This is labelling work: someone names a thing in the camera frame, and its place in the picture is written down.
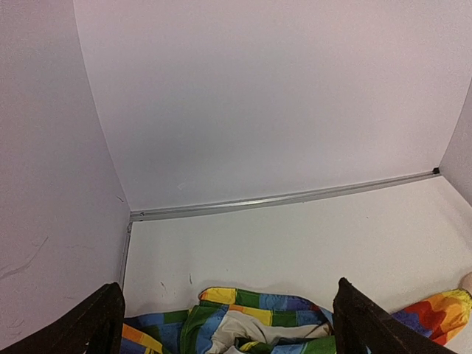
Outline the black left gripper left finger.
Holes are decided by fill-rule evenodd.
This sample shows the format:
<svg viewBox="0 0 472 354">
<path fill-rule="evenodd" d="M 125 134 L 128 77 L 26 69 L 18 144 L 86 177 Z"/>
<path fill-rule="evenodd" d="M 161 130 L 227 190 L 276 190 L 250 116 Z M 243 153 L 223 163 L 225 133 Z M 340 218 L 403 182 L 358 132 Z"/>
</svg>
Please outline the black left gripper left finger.
<svg viewBox="0 0 472 354">
<path fill-rule="evenodd" d="M 125 300 L 108 283 L 57 321 L 1 350 L 2 353 L 119 353 Z"/>
</svg>

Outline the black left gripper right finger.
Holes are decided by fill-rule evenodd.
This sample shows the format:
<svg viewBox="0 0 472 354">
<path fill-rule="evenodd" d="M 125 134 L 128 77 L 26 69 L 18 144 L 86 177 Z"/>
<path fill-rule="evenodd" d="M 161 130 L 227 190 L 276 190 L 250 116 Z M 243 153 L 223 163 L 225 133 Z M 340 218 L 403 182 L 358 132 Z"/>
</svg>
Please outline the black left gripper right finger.
<svg viewBox="0 0 472 354">
<path fill-rule="evenodd" d="M 333 300 L 333 329 L 337 353 L 448 352 L 394 319 L 344 277 Z"/>
</svg>

